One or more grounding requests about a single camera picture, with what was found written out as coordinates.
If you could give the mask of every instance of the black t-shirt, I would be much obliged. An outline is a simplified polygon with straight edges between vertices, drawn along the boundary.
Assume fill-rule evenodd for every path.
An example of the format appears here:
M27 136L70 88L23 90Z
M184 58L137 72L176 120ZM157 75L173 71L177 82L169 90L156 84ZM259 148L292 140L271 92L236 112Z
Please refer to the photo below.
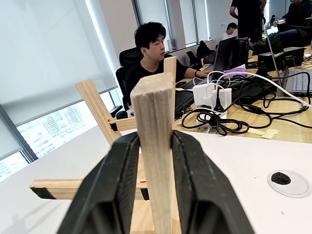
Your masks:
M306 7L303 6L303 2L301 1L293 1L288 9L288 13L283 16L286 19L286 23L293 24L293 25L302 25L303 20L309 14L309 5Z
M232 5L238 11L238 26L250 25L261 18L260 0L233 0Z
M188 68L189 67L187 66L183 66L179 62L179 60L176 60L176 78L175 78L176 82L184 79L185 72ZM149 72L145 70L140 62L138 62L132 68L130 68L130 70L126 74L126 83L125 83L126 91L128 93L128 100L130 100L131 91L141 78L156 75L163 72L164 72L164 60L159 63L158 68L154 72Z

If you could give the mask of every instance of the clamp jaw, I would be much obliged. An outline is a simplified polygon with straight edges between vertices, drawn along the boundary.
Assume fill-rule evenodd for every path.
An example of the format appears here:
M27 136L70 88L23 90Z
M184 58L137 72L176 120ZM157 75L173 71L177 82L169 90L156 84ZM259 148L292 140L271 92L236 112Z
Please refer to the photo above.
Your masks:
M139 138L117 139L83 180L58 234L129 234ZM175 191L182 234L254 234L226 176L192 136L173 131Z

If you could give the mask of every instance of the laptop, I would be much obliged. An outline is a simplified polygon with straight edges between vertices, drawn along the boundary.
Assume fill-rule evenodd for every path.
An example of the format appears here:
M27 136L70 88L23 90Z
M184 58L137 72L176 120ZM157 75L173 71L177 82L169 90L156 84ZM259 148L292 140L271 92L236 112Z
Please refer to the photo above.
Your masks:
M284 53L285 51L291 50L294 47L283 49L282 40L276 26L268 26L266 28L266 31L268 35L270 51L273 57L273 62L278 77L280 77L279 68L283 71L283 77L287 77L289 75L297 74L300 72L308 72L312 77L312 70L295 70L289 72L288 66L285 62ZM297 76L291 78L281 79L280 83L281 86L291 94L306 94L308 88L308 76L306 74L298 74Z
M221 40L218 45L218 50L215 57L214 64L208 66L206 70L214 71L226 71L229 70L232 63L232 43L237 37L228 38L226 40ZM210 80L219 79L222 74L214 73L210 76ZM195 79L195 85L207 83L207 78ZM182 89L193 89L194 82L190 81L183 85Z
M187 105L194 103L193 92L190 91L175 91L175 118L184 110Z
M226 71L230 69L232 63L232 44L237 37L221 40L216 52L215 62L206 68L206 70Z

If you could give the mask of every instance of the white desk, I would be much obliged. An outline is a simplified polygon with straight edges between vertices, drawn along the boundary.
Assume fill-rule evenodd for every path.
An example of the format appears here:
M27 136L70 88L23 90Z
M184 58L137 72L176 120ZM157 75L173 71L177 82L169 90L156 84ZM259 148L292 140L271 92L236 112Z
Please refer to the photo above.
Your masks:
M187 133L230 179L257 234L312 233L312 195L289 198L267 183L268 173L279 169L312 183L312 144ZM0 234L55 234L70 201L40 199L29 185L36 178L83 178L108 150L96 127L0 183ZM155 233L141 226L136 234Z

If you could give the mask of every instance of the laptop keyboard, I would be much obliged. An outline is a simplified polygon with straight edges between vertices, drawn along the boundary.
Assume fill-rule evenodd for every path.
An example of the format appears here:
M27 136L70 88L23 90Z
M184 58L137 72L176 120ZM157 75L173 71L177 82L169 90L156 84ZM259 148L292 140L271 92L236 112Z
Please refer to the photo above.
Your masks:
M292 90L307 91L307 89L308 89L308 77L306 74L298 74L293 78Z

